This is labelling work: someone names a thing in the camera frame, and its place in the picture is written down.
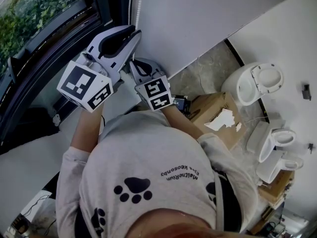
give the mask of person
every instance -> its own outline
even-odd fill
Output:
[[[232,237],[245,229],[257,191],[217,136],[203,134],[175,106],[119,116],[99,136],[102,111],[82,111],[63,155],[56,193],[60,238]],[[222,186],[223,202],[216,177],[230,184]],[[225,203],[227,191],[234,199]],[[229,211],[224,218],[238,223],[230,230],[236,234],[217,231],[221,204]]]

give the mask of white toilet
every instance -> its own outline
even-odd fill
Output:
[[[261,163],[265,161],[275,146],[289,146],[296,139],[296,133],[290,129],[282,129],[278,122],[260,121],[252,132],[247,150],[252,152]]]
[[[221,87],[230,92],[238,105],[248,106],[266,93],[282,87],[284,78],[281,69],[272,63],[250,63],[232,73]]]
[[[271,183],[280,170],[296,170],[304,165],[301,158],[286,151],[273,150],[270,156],[257,167],[257,175],[266,183]]]

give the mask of sleeve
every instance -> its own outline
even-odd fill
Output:
[[[74,237],[74,224],[79,207],[79,184],[89,153],[70,147],[63,155],[57,182],[56,222],[58,236]]]
[[[254,216],[258,205],[258,192],[251,177],[237,164],[221,139],[213,133],[204,134],[197,139],[207,154],[211,165],[227,174],[232,189],[240,204],[242,214],[241,230]]]

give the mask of gray t-shirt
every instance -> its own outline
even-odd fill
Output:
[[[59,237],[74,237],[80,207],[92,237],[123,238],[144,213],[167,208],[216,227],[211,163],[227,173],[242,212],[255,212],[257,192],[218,137],[197,141],[171,128],[161,112],[133,112],[105,126],[90,155],[73,147],[63,156],[56,218]]]

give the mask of green foliage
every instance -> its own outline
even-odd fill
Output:
[[[76,0],[11,0],[0,11],[0,77],[7,59]]]

